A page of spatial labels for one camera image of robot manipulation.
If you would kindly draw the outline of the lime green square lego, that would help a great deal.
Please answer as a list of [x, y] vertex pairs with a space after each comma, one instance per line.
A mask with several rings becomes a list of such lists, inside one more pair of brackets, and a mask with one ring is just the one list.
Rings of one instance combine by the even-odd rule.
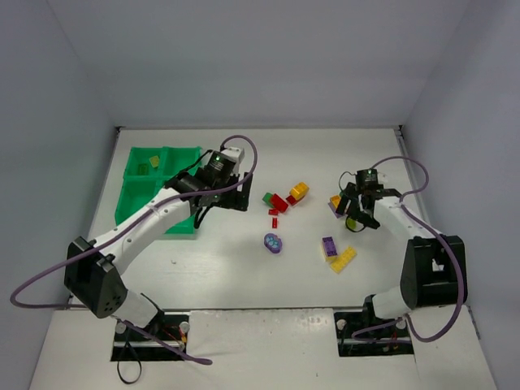
[[357, 222], [355, 220], [351, 219], [351, 218], [347, 218], [345, 220], [345, 226], [351, 232], [357, 232], [358, 231]]

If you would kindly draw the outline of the large red lego brick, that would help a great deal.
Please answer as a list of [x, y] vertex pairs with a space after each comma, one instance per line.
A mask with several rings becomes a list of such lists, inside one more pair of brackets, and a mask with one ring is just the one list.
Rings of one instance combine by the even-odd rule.
[[271, 196], [270, 203], [280, 213], [284, 213], [288, 209], [288, 203], [276, 193]]

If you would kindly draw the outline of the pale yellow-green lego brick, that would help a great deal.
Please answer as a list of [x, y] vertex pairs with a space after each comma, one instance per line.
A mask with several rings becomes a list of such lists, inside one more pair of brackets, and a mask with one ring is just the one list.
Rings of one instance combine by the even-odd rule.
[[153, 167], [153, 168], [159, 167], [159, 164], [160, 164], [159, 156], [155, 155], [155, 156], [150, 157], [149, 158], [149, 163], [150, 163], [150, 166]]

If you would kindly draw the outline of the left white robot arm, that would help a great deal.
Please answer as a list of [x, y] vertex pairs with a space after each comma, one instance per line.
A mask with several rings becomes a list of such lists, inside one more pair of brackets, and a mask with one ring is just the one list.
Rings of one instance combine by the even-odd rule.
[[245, 152], [221, 148], [194, 174], [179, 171], [158, 193], [120, 225], [91, 241], [79, 237], [68, 247], [76, 262], [65, 268], [66, 288], [97, 318], [113, 317], [141, 329], [152, 328], [163, 312], [122, 280], [132, 261], [168, 229], [212, 207], [245, 211], [252, 174], [239, 173]]

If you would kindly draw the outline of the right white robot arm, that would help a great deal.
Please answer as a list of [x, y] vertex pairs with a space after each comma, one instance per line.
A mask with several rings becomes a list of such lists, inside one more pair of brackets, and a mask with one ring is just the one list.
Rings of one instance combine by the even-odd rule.
[[409, 210], [404, 197], [379, 182], [374, 168], [357, 171], [340, 191], [336, 213], [364, 229], [387, 229], [405, 244], [398, 285], [368, 298], [377, 319], [398, 319], [416, 309], [454, 306], [455, 323], [467, 299], [466, 249], [459, 236], [446, 236]]

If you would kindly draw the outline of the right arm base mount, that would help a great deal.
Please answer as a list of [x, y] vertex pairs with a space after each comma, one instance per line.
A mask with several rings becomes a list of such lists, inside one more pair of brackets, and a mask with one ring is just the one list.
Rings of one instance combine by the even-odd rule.
[[340, 358], [414, 355], [406, 322], [371, 318], [362, 311], [335, 311], [333, 315]]

